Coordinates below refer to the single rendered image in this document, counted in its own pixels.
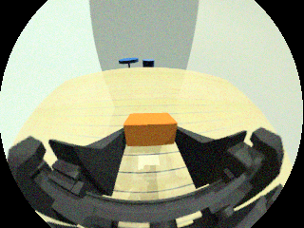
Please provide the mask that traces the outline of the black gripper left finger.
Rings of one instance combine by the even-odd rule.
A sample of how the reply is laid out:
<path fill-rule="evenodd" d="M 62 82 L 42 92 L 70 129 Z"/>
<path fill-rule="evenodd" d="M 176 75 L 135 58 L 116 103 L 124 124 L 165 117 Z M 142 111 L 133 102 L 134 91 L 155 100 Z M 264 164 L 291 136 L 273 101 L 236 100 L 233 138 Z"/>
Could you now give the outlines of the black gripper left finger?
<path fill-rule="evenodd" d="M 103 195 L 113 195 L 126 145 L 124 128 L 92 144 L 76 145 L 56 138 L 49 140 L 48 144 L 58 160 L 83 168 L 96 186 L 104 191 Z"/>

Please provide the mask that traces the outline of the orange block with dark square marking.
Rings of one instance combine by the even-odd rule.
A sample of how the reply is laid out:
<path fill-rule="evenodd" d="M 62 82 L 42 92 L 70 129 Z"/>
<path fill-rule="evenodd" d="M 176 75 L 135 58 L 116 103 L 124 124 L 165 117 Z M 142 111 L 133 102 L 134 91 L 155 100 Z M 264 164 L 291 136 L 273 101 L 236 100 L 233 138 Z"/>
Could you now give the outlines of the orange block with dark square marking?
<path fill-rule="evenodd" d="M 126 147 L 175 143 L 178 123 L 168 114 L 129 114 L 124 122 Z"/>

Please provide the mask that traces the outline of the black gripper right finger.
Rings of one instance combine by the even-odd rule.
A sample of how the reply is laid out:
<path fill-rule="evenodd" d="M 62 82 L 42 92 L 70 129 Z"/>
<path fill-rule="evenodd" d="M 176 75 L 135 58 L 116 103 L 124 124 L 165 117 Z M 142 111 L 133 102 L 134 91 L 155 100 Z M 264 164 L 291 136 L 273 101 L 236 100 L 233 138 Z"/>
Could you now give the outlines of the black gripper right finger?
<path fill-rule="evenodd" d="M 209 138 L 191 130 L 176 128 L 175 145 L 178 146 L 182 159 L 185 161 L 187 171 L 195 187 L 208 185 L 206 179 L 213 174 L 229 147 L 246 141 L 247 130 L 240 130 L 232 136 L 223 138 Z"/>

